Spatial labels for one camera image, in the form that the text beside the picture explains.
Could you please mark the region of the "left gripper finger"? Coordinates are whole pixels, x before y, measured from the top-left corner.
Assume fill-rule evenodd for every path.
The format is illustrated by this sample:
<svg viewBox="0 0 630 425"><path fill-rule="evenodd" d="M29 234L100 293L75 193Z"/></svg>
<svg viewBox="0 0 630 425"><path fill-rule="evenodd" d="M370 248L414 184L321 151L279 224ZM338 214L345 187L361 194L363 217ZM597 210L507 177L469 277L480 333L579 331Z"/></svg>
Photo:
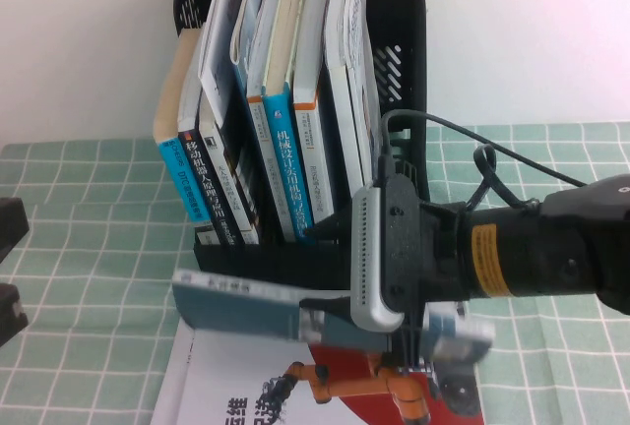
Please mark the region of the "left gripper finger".
<svg viewBox="0 0 630 425"><path fill-rule="evenodd" d="M0 202L0 262L9 255L29 232L29 222L20 198L1 198Z"/></svg>
<svg viewBox="0 0 630 425"><path fill-rule="evenodd" d="M0 287L0 345L3 346L29 324L19 289L14 284Z"/></svg>

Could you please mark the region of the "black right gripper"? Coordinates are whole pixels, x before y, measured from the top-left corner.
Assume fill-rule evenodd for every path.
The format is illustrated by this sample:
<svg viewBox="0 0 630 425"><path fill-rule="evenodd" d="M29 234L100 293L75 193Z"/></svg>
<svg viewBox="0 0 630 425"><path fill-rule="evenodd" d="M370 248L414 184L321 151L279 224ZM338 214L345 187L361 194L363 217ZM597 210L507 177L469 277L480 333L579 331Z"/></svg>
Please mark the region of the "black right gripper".
<svg viewBox="0 0 630 425"><path fill-rule="evenodd" d="M393 336L393 355L406 369L419 364L426 304L464 296L457 236L466 208L463 202L393 203L393 301L394 309L405 316ZM352 202L348 202L304 233L317 242L349 243L351 226ZM351 317L349 295L304 298L299 307L323 313L326 334L368 334Z"/></svg>

